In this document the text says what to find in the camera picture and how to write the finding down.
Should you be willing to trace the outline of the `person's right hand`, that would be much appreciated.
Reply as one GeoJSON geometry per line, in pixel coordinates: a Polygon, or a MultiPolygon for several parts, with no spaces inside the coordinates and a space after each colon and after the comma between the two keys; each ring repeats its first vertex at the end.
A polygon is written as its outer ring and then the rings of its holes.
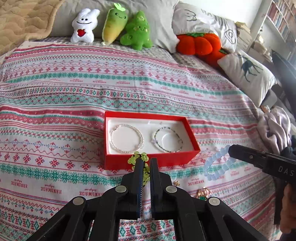
{"type": "Polygon", "coordinates": [[[288,184],[284,190],[282,210],[280,213],[280,230],[284,234],[295,230],[295,202],[292,200],[294,195],[295,192],[292,185],[288,184]]]}

